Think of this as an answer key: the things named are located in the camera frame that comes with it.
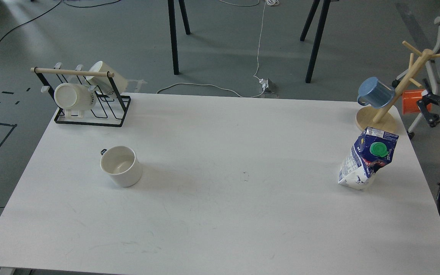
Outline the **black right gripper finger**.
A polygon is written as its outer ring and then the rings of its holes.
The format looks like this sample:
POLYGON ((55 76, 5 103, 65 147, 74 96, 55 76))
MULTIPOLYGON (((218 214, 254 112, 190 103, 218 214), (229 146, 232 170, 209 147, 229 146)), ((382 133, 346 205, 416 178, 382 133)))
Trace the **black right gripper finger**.
POLYGON ((422 93, 422 108, 427 108, 428 104, 440 105, 440 95, 433 94, 433 92, 424 90, 422 93))
POLYGON ((439 115, 431 113, 427 109, 428 104, 440 105, 440 99, 421 99, 417 101, 417 106, 430 127, 436 127, 439 123, 439 115))

